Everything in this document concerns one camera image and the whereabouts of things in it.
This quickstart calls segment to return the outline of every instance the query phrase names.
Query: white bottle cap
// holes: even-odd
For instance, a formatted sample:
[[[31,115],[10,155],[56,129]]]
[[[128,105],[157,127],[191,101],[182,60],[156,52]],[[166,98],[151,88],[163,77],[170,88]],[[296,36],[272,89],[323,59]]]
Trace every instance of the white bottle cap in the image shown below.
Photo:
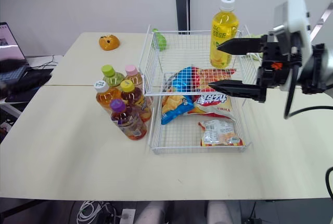
[[[221,0],[220,10],[222,11],[233,11],[235,7],[235,0]]]
[[[98,93],[105,93],[110,88],[109,85],[103,80],[97,81],[94,84],[94,87]]]

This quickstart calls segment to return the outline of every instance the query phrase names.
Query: white wire basket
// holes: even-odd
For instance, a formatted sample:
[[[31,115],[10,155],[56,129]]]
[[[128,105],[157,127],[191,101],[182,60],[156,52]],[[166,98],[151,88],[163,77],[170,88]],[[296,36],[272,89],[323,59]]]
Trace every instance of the white wire basket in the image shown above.
[[[151,127],[148,143],[155,154],[168,153],[204,153],[204,152],[243,152],[251,144],[249,131],[244,114],[247,101],[244,99],[230,98],[236,135],[242,140],[243,146],[201,146],[203,130],[198,125],[199,122],[212,120],[214,117],[193,114],[181,115],[171,122],[161,125],[162,117],[162,97],[158,99],[153,109]]]
[[[158,43],[159,34],[162,34],[166,40],[163,50],[160,50],[161,43],[160,45]],[[166,125],[161,124],[162,96],[219,94],[217,91],[201,91],[207,87],[208,82],[214,81],[214,78],[209,76],[205,78],[207,81],[203,81],[204,88],[191,86],[185,92],[166,89],[171,85],[170,81],[174,74],[187,67],[213,69],[215,74],[222,72],[221,69],[216,69],[210,64],[210,34],[211,31],[151,32],[150,29],[147,31],[139,69],[144,75],[145,96],[157,96],[148,138],[149,145],[156,154],[242,152],[251,143],[246,124],[246,119],[250,116],[246,116],[244,111],[247,101],[241,98],[230,97],[230,100],[235,132],[243,141],[243,146],[202,147],[200,140],[203,130],[198,123],[214,119],[210,116],[181,115]],[[242,36],[249,36],[246,26],[237,32],[237,37]],[[245,84],[255,84],[259,63],[255,63],[253,57],[253,55],[232,56],[229,66],[223,72],[227,73],[230,79],[241,80]]]
[[[165,42],[159,45],[160,34]],[[232,80],[241,80],[245,84],[255,84],[257,73],[253,56],[232,56],[229,65],[224,69],[216,69],[209,60],[211,31],[157,31],[147,33],[139,69],[144,74],[144,94],[146,96],[161,95],[202,95],[218,94],[218,92],[203,91],[209,82],[216,77],[226,76]],[[249,35],[243,27],[237,31],[237,37]],[[211,69],[201,79],[199,86],[191,85],[186,91],[169,92],[172,77],[180,70],[187,67]]]

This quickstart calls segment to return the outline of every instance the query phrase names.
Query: laptop screen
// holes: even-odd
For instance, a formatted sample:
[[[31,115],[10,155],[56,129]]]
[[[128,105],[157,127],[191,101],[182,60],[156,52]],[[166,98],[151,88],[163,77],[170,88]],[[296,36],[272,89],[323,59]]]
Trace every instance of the laptop screen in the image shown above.
[[[0,23],[0,61],[6,59],[25,60],[25,57],[8,25],[6,23]]]

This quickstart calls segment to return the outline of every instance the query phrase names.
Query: snack bag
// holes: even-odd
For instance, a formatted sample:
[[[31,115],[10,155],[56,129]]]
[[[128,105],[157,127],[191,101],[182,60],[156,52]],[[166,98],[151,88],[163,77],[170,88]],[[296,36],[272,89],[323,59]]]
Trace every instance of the snack bag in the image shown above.
[[[190,96],[172,95],[162,98],[162,124],[167,124],[175,117],[193,109]]]
[[[243,146],[243,141],[235,133],[234,121],[214,119],[203,121],[199,126],[204,130],[201,146]]]
[[[230,80],[236,69],[200,69],[192,67],[192,86],[196,91],[209,87],[209,83],[220,80]]]
[[[175,73],[165,83],[163,91],[191,92],[192,67],[186,67]]]
[[[192,67],[186,67],[172,75],[164,85],[163,91],[191,91]],[[162,98],[162,124],[167,124],[175,117],[193,109],[191,96],[172,95]]]
[[[206,88],[202,91],[214,91],[214,89]],[[225,94],[195,95],[193,96],[193,104],[194,108],[185,112],[184,115],[205,114],[215,117],[234,118],[230,97]]]

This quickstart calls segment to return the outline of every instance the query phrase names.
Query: yellow bottle cap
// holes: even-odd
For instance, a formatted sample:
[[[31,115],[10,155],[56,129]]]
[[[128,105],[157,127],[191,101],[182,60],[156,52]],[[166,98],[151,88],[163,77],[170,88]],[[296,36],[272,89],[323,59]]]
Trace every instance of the yellow bottle cap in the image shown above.
[[[133,91],[135,89],[133,82],[130,80],[124,80],[123,82],[121,82],[120,87],[126,93],[129,93],[130,91]]]

